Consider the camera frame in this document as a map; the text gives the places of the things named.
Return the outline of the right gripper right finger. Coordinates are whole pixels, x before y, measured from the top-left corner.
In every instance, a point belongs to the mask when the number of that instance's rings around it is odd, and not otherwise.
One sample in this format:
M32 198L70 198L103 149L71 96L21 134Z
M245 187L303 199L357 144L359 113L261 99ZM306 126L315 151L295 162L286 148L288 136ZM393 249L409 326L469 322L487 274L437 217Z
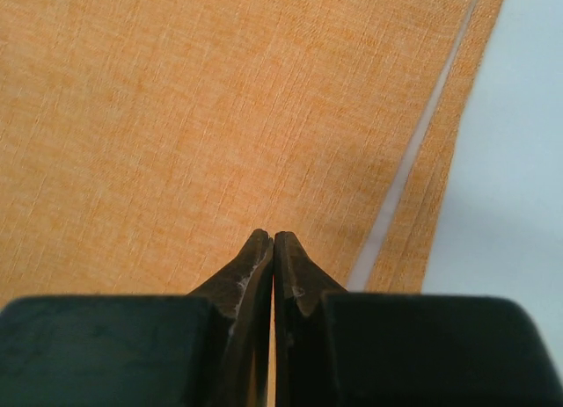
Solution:
M559 406L529 315L502 298L350 293L274 239L279 406Z

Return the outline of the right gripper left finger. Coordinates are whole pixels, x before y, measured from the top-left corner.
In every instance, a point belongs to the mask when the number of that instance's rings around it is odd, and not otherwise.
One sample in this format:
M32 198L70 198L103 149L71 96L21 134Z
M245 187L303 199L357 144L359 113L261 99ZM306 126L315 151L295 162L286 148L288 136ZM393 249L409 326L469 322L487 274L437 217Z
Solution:
M272 238L185 295L23 297L1 312L4 406L263 406Z

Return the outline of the orange cloth napkin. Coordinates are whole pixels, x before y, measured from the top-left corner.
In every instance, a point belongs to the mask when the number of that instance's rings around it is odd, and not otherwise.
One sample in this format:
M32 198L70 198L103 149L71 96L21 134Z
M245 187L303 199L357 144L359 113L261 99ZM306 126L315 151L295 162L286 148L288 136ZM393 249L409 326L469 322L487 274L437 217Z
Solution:
M185 293L255 229L417 292L503 0L1 0L1 300Z

